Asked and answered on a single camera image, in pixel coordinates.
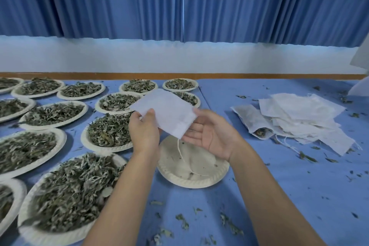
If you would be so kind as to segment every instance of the person's right hand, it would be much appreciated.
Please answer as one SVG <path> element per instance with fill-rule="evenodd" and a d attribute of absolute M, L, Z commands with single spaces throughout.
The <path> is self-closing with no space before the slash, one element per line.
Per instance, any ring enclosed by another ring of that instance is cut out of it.
<path fill-rule="evenodd" d="M 194 113 L 197 118 L 182 137 L 183 141 L 227 161 L 246 142 L 233 126 L 213 111 L 195 108 Z"/>

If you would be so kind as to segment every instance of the person's right arm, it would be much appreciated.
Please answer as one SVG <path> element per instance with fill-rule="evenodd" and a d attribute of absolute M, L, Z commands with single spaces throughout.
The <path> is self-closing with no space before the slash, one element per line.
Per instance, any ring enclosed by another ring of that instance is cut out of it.
<path fill-rule="evenodd" d="M 182 139 L 229 162 L 259 245 L 326 245 L 239 133 L 210 110 L 194 111 L 198 117 Z"/>

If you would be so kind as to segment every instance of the forearm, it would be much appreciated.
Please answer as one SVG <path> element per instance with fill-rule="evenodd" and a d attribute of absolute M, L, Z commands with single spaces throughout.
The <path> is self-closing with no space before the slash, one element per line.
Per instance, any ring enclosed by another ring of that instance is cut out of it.
<path fill-rule="evenodd" d="M 248 143 L 229 162 L 261 246 L 325 245 Z"/>
<path fill-rule="evenodd" d="M 133 153 L 84 246 L 136 245 L 157 160 Z"/>

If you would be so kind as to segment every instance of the blue tablecloth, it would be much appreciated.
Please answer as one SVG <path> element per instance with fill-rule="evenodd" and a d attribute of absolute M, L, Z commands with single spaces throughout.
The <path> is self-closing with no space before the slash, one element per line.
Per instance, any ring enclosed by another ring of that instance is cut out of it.
<path fill-rule="evenodd" d="M 117 92 L 123 82 L 123 80 L 104 81 L 103 83 L 107 86 L 105 92 L 84 101 L 90 106 L 87 114 L 76 122 L 61 128 L 68 135 L 64 148 L 45 164 L 18 177 L 27 184 L 28 189 L 54 165 L 88 151 L 86 148 L 77 149 L 82 146 L 80 136 L 85 126 L 96 117 L 103 115 L 99 112 L 93 113 L 95 102 L 107 93 Z M 163 81 L 156 82 L 161 87 Z M 353 104 L 344 104 L 348 107 L 348 111 L 336 118 L 344 132 L 353 137 L 363 151 L 356 150 L 349 155 L 339 157 L 326 146 L 318 145 L 322 149 L 314 150 L 311 148 L 312 145 L 302 146 L 289 141 L 299 150 L 319 161 L 310 163 L 298 159 L 290 149 L 276 145 L 270 140 L 260 141 L 249 135 L 236 114 L 231 112 L 230 107 L 239 104 L 257 104 L 252 99 L 267 98 L 269 94 L 280 92 L 298 95 L 316 93 L 340 104 L 338 92 L 350 89 L 349 83 L 333 80 L 257 79 L 198 80 L 198 82 L 200 90 L 194 90 L 192 93 L 200 98 L 201 108 L 210 108 L 224 116 L 255 148 L 264 162 L 270 163 L 268 168 L 271 173 L 326 243 L 346 246 L 369 245 L 369 233 L 366 231 L 369 226 L 369 175 L 365 173 L 369 170 L 367 138 L 365 138 L 369 116 L 363 114 L 360 118 L 349 116 L 353 112 L 369 114 L 367 98 L 352 98 Z M 312 88 L 316 85 L 321 87 L 320 91 Z M 241 99 L 236 95 L 245 95 L 247 98 Z M 0 95 L 0 99 L 8 97 L 10 97 L 9 94 Z M 39 104 L 56 101 L 59 99 L 55 95 L 37 99 Z M 20 131 L 19 128 L 9 128 L 16 122 L 17 120 L 12 120 L 0 124 L 0 137 Z M 131 153 L 132 150 L 127 150 L 119 155 L 129 159 Z M 324 153 L 339 162 L 326 161 Z M 175 236 L 174 238 L 162 236 L 163 245 L 201 245 L 204 244 L 203 238 L 209 239 L 210 235 L 214 236 L 217 245 L 220 246 L 257 245 L 250 218 L 233 177 L 232 169 L 230 169 L 224 179 L 212 187 L 186 189 L 169 183 L 156 171 L 137 245 L 145 245 L 146 240 L 150 240 L 158 233 L 160 227 L 171 230 Z M 149 202 L 152 200 L 163 201 L 165 204 L 163 206 L 150 205 Z M 202 211 L 195 214 L 194 208 L 200 208 Z M 159 212 L 160 219 L 155 215 L 156 212 Z M 227 214 L 233 223 L 244 231 L 245 235 L 234 236 L 229 227 L 223 227 L 220 212 Z M 358 218 L 355 218 L 352 212 L 357 214 Z M 177 214 L 183 214 L 189 223 L 189 230 L 181 228 L 181 221 L 175 219 Z M 0 237 L 0 245 L 25 246 L 27 244 L 19 236 L 16 224 L 13 224 Z"/>

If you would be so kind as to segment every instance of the person's left arm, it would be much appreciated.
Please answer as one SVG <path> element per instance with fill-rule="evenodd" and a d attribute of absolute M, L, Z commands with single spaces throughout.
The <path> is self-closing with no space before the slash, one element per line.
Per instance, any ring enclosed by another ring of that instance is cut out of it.
<path fill-rule="evenodd" d="M 152 178 L 159 160 L 159 129 L 150 109 L 140 120 L 131 115 L 133 154 L 83 246 L 133 246 L 145 211 Z"/>

